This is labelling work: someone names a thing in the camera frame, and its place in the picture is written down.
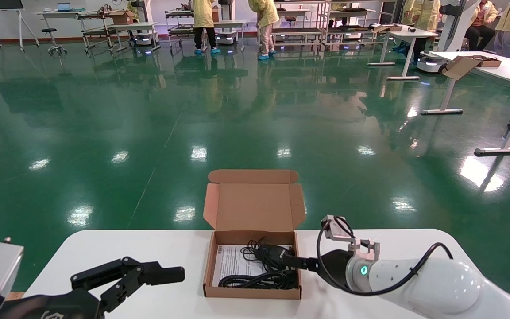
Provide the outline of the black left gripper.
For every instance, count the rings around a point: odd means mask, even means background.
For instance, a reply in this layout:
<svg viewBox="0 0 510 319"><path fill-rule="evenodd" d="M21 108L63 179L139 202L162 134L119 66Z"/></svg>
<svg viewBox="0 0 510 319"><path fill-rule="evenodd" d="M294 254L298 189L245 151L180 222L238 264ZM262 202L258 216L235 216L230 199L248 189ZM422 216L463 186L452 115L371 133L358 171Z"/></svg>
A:
<svg viewBox="0 0 510 319"><path fill-rule="evenodd" d="M142 285L184 280L182 266L162 267L158 262L138 262L123 257L74 274L70 279L73 290L68 293L34 295L4 302L0 319L103 319L104 313L114 311ZM101 294L100 302L87 292L109 283L115 285Z"/></svg>

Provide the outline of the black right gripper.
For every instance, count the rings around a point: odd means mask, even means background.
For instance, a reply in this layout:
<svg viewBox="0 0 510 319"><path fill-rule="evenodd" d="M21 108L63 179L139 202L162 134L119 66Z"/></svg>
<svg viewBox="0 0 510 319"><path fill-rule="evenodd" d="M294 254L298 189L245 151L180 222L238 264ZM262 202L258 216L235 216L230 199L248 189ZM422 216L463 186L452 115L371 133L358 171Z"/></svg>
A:
<svg viewBox="0 0 510 319"><path fill-rule="evenodd" d="M346 268L355 252L335 249L327 253L317 252L318 258L302 258L283 255L282 263L286 267L299 270L317 271L318 276L334 288L350 290L346 279Z"/></svg>

